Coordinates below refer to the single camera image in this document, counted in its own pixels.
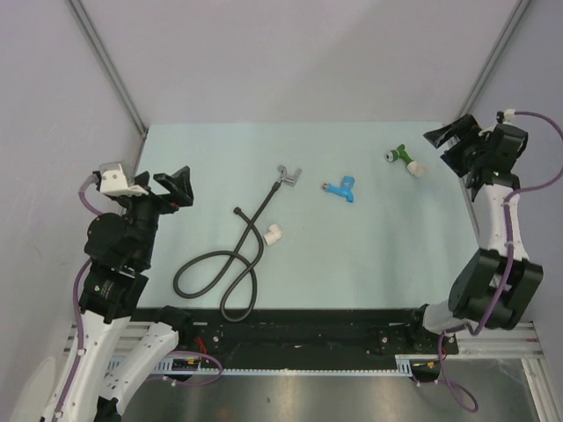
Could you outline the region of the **chrome metal faucet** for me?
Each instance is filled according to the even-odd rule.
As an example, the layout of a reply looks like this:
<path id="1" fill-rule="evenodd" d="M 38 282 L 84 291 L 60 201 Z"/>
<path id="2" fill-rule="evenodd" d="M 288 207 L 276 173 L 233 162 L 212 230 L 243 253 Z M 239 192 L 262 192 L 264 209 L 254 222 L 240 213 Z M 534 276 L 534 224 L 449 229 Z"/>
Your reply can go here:
<path id="1" fill-rule="evenodd" d="M 284 165 L 279 165 L 277 170 L 280 173 L 278 182 L 287 186 L 295 186 L 302 173 L 302 169 L 297 168 L 294 173 L 289 174 L 287 168 Z"/>

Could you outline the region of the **blue plastic faucet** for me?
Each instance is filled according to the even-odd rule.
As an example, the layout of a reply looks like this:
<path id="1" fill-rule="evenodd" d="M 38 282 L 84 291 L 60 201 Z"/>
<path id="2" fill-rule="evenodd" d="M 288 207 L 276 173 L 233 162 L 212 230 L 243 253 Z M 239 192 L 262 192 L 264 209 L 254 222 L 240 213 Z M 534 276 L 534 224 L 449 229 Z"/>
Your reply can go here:
<path id="1" fill-rule="evenodd" d="M 337 186 L 330 183 L 324 183 L 322 185 L 322 189 L 327 193 L 332 193 L 341 198 L 344 198 L 348 203 L 353 203 L 355 201 L 353 193 L 354 185 L 354 177 L 344 176 Z"/>

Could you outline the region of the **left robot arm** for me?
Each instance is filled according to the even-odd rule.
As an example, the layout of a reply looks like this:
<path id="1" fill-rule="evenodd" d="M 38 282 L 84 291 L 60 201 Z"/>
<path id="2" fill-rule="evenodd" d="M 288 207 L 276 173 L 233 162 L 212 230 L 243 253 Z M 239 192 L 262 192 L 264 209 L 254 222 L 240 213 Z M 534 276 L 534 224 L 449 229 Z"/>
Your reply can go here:
<path id="1" fill-rule="evenodd" d="M 109 367 L 148 283 L 160 217 L 194 203 L 190 169 L 130 177 L 119 162 L 102 164 L 78 196 L 95 217 L 84 246 L 88 260 L 73 286 L 77 332 L 39 419 L 119 421 L 155 366 L 194 341 L 190 315 L 166 306 L 125 360 Z"/>

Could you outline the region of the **green faucet with white elbow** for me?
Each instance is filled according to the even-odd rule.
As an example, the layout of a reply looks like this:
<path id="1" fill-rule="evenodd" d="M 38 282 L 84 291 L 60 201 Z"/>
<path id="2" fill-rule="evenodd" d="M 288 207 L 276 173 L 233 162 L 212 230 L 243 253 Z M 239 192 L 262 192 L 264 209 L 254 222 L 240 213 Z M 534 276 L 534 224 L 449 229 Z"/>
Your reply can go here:
<path id="1" fill-rule="evenodd" d="M 406 146 L 404 144 L 400 144 L 397 148 L 386 151 L 384 158 L 388 163 L 402 161 L 406 166 L 406 170 L 415 178 L 422 178 L 428 169 L 425 164 L 417 162 L 410 157 L 406 152 Z"/>

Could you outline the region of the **white pipe elbow fitting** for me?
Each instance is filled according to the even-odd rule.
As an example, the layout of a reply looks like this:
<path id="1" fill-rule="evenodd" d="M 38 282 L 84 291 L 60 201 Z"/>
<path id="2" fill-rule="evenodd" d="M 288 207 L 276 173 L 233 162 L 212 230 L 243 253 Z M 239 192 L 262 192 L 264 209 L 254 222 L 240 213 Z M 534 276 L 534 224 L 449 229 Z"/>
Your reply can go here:
<path id="1" fill-rule="evenodd" d="M 282 238 L 282 228 L 276 223 L 271 224 L 264 233 L 263 238 L 267 246 L 272 246 Z"/>

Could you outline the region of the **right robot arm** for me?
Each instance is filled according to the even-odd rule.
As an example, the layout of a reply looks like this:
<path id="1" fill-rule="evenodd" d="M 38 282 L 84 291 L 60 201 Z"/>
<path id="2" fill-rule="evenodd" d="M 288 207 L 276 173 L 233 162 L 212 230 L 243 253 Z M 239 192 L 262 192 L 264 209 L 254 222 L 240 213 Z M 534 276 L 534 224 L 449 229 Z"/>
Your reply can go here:
<path id="1" fill-rule="evenodd" d="M 513 125 L 516 114 L 514 109 L 499 112 L 487 129 L 466 114 L 424 134 L 436 149 L 456 140 L 442 160 L 464 180 L 478 249 L 454 280 L 449 297 L 423 306 L 420 322 L 407 328 L 406 343 L 417 353 L 434 346 L 439 334 L 514 329 L 543 279 L 543 268 L 531 262 L 519 228 L 521 184 L 513 168 L 529 135 Z"/>

